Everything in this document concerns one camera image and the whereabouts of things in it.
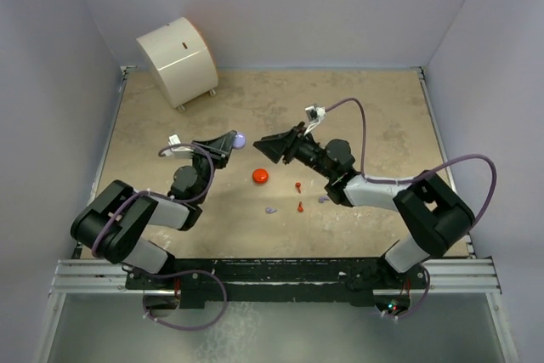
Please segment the lilac earbud charging case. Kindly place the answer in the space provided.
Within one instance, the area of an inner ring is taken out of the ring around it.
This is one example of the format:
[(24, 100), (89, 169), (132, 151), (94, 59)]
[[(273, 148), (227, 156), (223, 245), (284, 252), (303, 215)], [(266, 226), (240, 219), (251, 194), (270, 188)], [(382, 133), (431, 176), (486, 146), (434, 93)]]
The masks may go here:
[(233, 142), (233, 148), (235, 150), (241, 150), (246, 146), (247, 139), (246, 136), (243, 133), (238, 133), (235, 136), (234, 142)]

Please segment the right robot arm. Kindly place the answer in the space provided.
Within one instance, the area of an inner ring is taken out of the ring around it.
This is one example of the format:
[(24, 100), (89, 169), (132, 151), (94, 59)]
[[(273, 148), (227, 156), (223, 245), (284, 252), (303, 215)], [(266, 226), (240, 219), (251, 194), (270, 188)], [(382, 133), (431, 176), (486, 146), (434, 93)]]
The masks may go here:
[(332, 139), (323, 146), (304, 131), (299, 124), (253, 146), (274, 163), (297, 160), (325, 177), (326, 195), (337, 205), (377, 207), (400, 215), (409, 235), (382, 256), (377, 274), (384, 286), (399, 286), (414, 265), (442, 257), (473, 227), (473, 211), (439, 175), (408, 180), (365, 177), (354, 168), (348, 141)]

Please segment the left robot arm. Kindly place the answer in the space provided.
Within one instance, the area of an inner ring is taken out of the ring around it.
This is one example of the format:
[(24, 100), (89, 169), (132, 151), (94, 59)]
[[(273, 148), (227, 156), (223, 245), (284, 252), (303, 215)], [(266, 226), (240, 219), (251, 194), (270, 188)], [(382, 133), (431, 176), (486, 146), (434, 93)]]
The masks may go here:
[(115, 180), (108, 184), (71, 225), (71, 237), (91, 250), (96, 258), (145, 271), (145, 279), (156, 288), (172, 284), (173, 255), (142, 237), (149, 225), (188, 231), (201, 217), (215, 173), (227, 166), (239, 148), (239, 134), (231, 130), (208, 141), (180, 142), (171, 136), (158, 156), (183, 158), (191, 164), (179, 167), (168, 193), (136, 190)]

